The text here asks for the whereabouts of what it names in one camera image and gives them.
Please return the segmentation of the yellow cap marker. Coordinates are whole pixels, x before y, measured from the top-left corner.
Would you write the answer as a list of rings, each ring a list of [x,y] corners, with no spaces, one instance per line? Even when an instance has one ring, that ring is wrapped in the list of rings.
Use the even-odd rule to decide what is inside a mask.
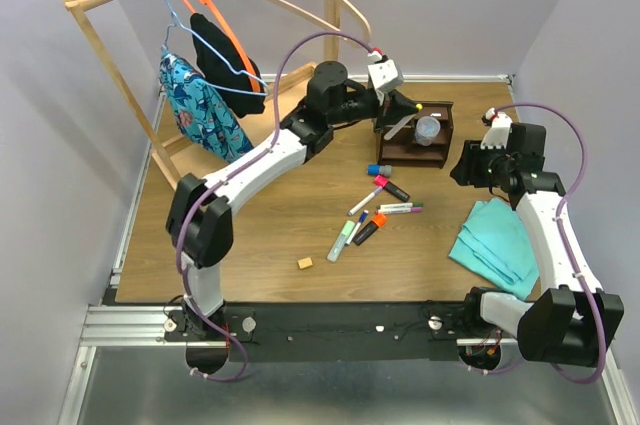
[[[391,140],[395,137],[403,128],[408,127],[409,129],[414,129],[417,121],[419,120],[420,112],[423,110],[423,104],[418,103],[416,105],[416,112],[412,115],[407,115],[401,118],[385,135],[386,140]]]

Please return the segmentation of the clear paperclip jar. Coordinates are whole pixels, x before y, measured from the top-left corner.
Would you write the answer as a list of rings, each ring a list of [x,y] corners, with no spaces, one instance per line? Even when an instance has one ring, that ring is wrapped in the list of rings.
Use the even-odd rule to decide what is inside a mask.
[[[433,116],[419,118],[414,129],[414,139],[421,146],[430,146],[440,133],[440,121]]]

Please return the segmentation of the brown wooden desk organizer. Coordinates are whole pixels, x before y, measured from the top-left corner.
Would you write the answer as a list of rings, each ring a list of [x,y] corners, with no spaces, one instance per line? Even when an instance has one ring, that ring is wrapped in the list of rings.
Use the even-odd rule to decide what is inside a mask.
[[[443,168],[452,142],[453,102],[422,102],[421,111],[387,138],[393,126],[376,133],[378,165]]]

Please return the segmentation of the purple cap white marker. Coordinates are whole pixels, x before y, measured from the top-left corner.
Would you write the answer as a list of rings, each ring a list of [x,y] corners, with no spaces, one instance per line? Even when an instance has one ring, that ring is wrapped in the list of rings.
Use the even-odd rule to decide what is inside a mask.
[[[347,213],[348,216],[355,215],[359,210],[361,210],[366,204],[368,204],[371,200],[373,200],[383,188],[381,186],[376,187],[372,192],[366,195],[362,200],[356,203]]]

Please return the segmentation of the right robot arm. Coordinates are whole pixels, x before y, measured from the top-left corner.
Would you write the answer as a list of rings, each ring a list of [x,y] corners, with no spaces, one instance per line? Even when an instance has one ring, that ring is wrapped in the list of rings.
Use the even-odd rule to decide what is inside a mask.
[[[459,185],[508,196],[531,241],[542,294],[526,302],[474,287],[459,315],[461,327],[474,337],[498,327],[516,339],[527,361],[599,369],[624,305],[590,270],[571,227],[564,185],[543,168],[546,130],[503,113],[486,123],[483,139],[465,141],[450,175]]]

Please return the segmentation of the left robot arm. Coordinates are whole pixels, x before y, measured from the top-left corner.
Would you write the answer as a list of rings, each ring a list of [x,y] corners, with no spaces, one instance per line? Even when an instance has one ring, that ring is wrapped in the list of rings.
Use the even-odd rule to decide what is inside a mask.
[[[416,105],[397,90],[403,82],[389,58],[369,65],[365,85],[350,80],[341,63],[325,61],[314,68],[305,95],[262,143],[205,178],[187,174],[178,182],[166,229],[191,310],[187,327],[197,338],[229,334],[218,312],[225,303],[220,263],[232,248],[237,212],[278,177],[318,155],[341,126],[371,120],[381,129],[416,113]]]

